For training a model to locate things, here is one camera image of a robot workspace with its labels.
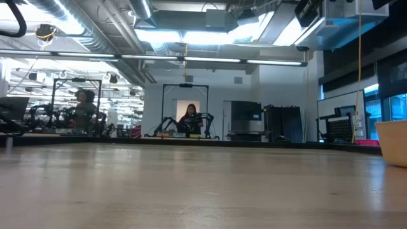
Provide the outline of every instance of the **person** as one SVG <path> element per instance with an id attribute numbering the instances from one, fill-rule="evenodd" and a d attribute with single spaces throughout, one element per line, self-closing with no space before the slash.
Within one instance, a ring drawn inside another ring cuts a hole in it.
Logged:
<path id="1" fill-rule="evenodd" d="M 75 109 L 75 129 L 88 130 L 89 121 L 97 109 L 93 104 L 95 93 L 91 90 L 78 90 L 75 96 L 79 101 Z"/>
<path id="2" fill-rule="evenodd" d="M 179 120 L 178 124 L 182 129 L 180 132 L 185 132 L 186 134 L 201 134 L 201 127 L 204 126 L 194 104 L 188 105 L 185 115 Z"/>

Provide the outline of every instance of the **tan bowl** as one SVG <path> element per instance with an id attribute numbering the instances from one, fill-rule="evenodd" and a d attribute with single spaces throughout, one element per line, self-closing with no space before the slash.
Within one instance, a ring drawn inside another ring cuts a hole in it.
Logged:
<path id="1" fill-rule="evenodd" d="M 375 123 L 387 163 L 407 167 L 407 121 Z"/>

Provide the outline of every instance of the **metal frame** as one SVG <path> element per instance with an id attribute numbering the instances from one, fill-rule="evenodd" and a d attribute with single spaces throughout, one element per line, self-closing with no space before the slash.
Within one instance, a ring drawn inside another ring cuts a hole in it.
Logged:
<path id="1" fill-rule="evenodd" d="M 208 101 L 209 101 L 209 86 L 208 85 L 192 85 L 192 84 L 163 84 L 163 95 L 161 98 L 161 121 L 164 118 L 164 96 L 165 96 L 165 87 L 166 86 L 175 86 L 180 88 L 193 88 L 193 87 L 205 87 L 207 90 L 206 93 L 206 113 L 208 113 Z"/>
<path id="2" fill-rule="evenodd" d="M 97 95 L 97 109 L 96 109 L 96 122 L 95 122 L 95 134 L 98 133 L 98 127 L 99 127 L 99 108 L 100 108 L 100 97 L 102 95 L 102 80 L 88 80 L 88 79 L 82 79 L 82 78 L 73 78 L 73 79 L 53 79 L 53 86 L 52 86 L 52 98 L 51 98 L 51 107 L 53 109 L 53 105 L 55 102 L 55 92 L 60 88 L 60 86 L 57 87 L 57 82 L 58 81 L 63 81 L 62 84 L 64 84 L 67 81 L 72 81 L 72 82 L 81 82 L 84 83 L 86 81 L 90 82 L 97 82 L 99 83 L 99 88 L 98 88 L 98 95 Z"/>

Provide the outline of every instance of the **fluorescent light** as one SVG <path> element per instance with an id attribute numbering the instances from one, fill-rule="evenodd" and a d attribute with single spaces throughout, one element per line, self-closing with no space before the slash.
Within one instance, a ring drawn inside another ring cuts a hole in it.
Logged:
<path id="1" fill-rule="evenodd" d="M 232 43 L 225 32 L 197 32 L 189 31 L 185 34 L 183 42 L 193 45 L 223 45 Z"/>
<path id="2" fill-rule="evenodd" d="M 240 59 L 222 59 L 222 58 L 207 58 L 207 57 L 185 57 L 185 60 L 192 61 L 211 61 L 211 62 L 225 62 L 225 63 L 239 63 Z"/>
<path id="3" fill-rule="evenodd" d="M 1 54 L 18 54 L 18 55 L 51 55 L 51 52 L 30 51 L 30 50 L 0 50 Z"/>
<path id="4" fill-rule="evenodd" d="M 152 55 L 122 55 L 124 59 L 141 59 L 141 60 L 177 60 L 177 57 L 152 56 Z"/>
<path id="5" fill-rule="evenodd" d="M 64 52 L 58 52 L 59 55 L 65 56 L 65 57 L 101 57 L 101 58 L 109 58 L 109 57 L 114 57 L 113 54 L 99 54 L 99 53 L 64 53 Z"/>
<path id="6" fill-rule="evenodd" d="M 279 60 L 247 60 L 248 64 L 282 65 L 282 66 L 301 66 L 302 62 L 279 61 Z"/>
<path id="7" fill-rule="evenodd" d="M 377 84 L 374 84 L 374 85 L 371 85 L 371 86 L 368 86 L 367 88 L 365 88 L 364 93 L 372 92 L 372 91 L 375 91 L 378 89 L 379 89 L 379 84 L 377 83 Z"/>
<path id="8" fill-rule="evenodd" d="M 90 61 L 119 62 L 119 59 L 89 58 Z"/>
<path id="9" fill-rule="evenodd" d="M 84 90 L 99 90 L 99 88 L 94 88 L 94 87 L 83 87 L 82 89 Z M 114 91 L 118 90 L 117 88 L 102 88 L 104 91 Z"/>
<path id="10" fill-rule="evenodd" d="M 15 94 L 7 94 L 7 97 L 29 97 L 29 98 L 36 98 L 36 99 L 52 99 L 52 95 L 15 95 Z M 55 96 L 55 99 L 76 99 L 75 96 Z"/>
<path id="11" fill-rule="evenodd" d="M 300 38 L 297 39 L 297 41 L 294 42 L 294 45 L 299 45 L 305 38 L 307 38 L 318 26 L 325 21 L 325 18 L 319 19 L 317 23 L 315 23 L 309 30 L 307 30 Z"/>
<path id="12" fill-rule="evenodd" d="M 180 42 L 181 37 L 177 31 L 145 31 L 136 29 L 135 33 L 141 41 L 150 43 Z"/>
<path id="13" fill-rule="evenodd" d="M 291 20 L 280 36 L 274 41 L 273 45 L 289 46 L 292 45 L 304 32 L 307 27 L 301 27 L 297 18 Z"/>

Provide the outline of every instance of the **wooden table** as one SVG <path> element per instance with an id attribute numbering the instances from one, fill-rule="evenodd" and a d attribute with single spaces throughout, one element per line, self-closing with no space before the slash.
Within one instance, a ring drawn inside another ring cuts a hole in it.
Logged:
<path id="1" fill-rule="evenodd" d="M 316 149 L 15 147 L 0 203 L 7 229 L 407 228 L 407 169 Z"/>

